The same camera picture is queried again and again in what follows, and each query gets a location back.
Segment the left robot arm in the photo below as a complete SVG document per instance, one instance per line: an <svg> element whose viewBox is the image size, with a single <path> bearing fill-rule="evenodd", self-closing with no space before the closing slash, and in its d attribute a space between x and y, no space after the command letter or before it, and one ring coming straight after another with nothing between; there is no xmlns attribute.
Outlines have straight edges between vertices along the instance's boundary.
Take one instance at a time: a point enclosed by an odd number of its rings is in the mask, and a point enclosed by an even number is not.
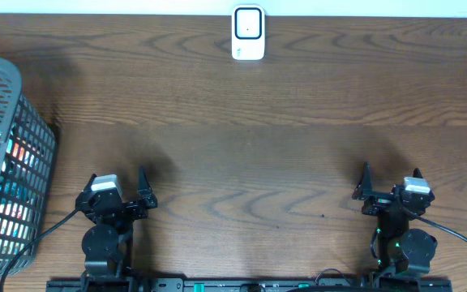
<svg viewBox="0 0 467 292"><path fill-rule="evenodd" d="M93 174L75 200L75 207L94 226L83 236L85 271L82 291L144 291L143 277L132 268L134 222L148 218L157 198L145 168L139 169L139 198L122 200L115 174Z"/></svg>

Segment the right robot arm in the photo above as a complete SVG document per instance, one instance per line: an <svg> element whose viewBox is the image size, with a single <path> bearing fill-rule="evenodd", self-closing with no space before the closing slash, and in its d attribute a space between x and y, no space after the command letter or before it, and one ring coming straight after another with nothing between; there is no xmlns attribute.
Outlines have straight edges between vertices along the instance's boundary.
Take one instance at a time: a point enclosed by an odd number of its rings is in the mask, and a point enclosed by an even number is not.
<svg viewBox="0 0 467 292"><path fill-rule="evenodd" d="M374 289L419 291L421 277L430 272L437 248L435 237L409 227L435 199L421 171L415 169L403 183L382 192L373 189L371 168L365 163L352 198L363 202L362 214L377 218L371 254L377 259L378 268L370 273L365 285Z"/></svg>

